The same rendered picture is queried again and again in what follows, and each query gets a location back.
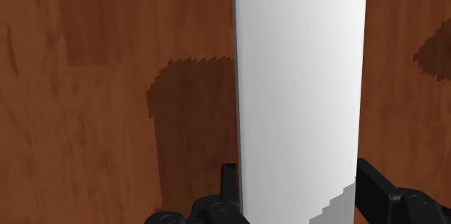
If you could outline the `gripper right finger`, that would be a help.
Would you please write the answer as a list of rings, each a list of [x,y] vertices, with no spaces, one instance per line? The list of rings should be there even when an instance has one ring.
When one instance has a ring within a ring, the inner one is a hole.
[[[451,208],[422,191],[396,187],[363,158],[356,166],[355,207],[368,224],[451,224]]]

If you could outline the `white cylinder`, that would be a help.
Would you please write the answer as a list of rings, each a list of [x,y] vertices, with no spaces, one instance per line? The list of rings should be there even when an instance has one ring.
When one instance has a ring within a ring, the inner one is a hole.
[[[241,209],[354,224],[366,0],[233,0]]]

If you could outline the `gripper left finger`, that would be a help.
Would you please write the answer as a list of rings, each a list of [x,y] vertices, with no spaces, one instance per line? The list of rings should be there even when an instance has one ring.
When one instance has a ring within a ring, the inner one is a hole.
[[[195,200],[189,217],[178,212],[160,211],[149,216],[144,224],[249,224],[239,209],[237,165],[222,164],[220,194]]]

